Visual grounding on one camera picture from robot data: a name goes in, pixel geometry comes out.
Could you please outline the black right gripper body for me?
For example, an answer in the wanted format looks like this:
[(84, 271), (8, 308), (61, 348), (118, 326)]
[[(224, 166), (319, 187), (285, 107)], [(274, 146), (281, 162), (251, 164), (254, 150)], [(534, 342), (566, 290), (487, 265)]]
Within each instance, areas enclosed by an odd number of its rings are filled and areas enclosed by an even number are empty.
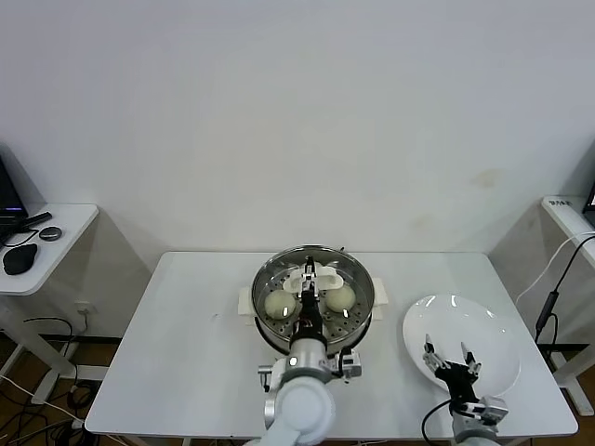
[(447, 361), (444, 367), (438, 367), (434, 375), (445, 382), (451, 402), (454, 403), (476, 403), (473, 385), (478, 377), (469, 370), (466, 364)]

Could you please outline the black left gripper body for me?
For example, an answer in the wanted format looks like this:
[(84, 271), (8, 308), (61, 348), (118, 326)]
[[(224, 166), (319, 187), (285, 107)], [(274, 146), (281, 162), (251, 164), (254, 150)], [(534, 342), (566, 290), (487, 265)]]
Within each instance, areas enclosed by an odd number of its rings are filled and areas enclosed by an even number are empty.
[(293, 325), (292, 341), (297, 342), (301, 339), (325, 341), (323, 318), (315, 298), (302, 298), (301, 310)]

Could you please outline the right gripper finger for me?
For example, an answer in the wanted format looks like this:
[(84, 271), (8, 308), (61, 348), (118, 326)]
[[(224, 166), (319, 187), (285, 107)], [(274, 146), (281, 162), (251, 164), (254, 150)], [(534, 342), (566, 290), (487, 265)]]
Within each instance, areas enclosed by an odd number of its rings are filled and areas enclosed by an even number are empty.
[(482, 364), (475, 360), (473, 352), (464, 343), (460, 343), (463, 359), (465, 362), (465, 373), (468, 375), (478, 375), (481, 370)]
[(436, 352), (429, 334), (425, 335), (425, 342), (424, 342), (423, 348), (424, 348), (423, 361), (425, 362), (427, 367), (432, 372), (436, 372), (439, 369), (445, 368), (445, 361)]

